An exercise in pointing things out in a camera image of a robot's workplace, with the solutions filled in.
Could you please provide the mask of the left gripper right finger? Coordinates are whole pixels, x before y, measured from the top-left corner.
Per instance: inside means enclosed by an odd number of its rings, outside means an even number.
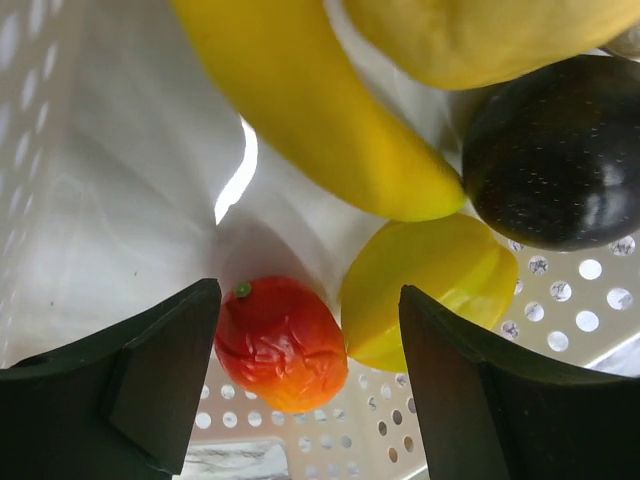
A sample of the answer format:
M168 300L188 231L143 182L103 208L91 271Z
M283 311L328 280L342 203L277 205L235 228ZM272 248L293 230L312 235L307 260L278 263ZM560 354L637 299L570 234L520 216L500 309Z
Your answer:
M433 479L635 479L639 382L523 348L404 286L399 320Z

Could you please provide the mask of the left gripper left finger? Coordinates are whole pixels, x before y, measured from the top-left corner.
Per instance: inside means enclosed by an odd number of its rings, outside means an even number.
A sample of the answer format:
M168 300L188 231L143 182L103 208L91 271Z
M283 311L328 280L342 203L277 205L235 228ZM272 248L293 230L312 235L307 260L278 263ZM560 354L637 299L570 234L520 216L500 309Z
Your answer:
M221 303L206 278L1 373L5 479L170 479L182 472Z

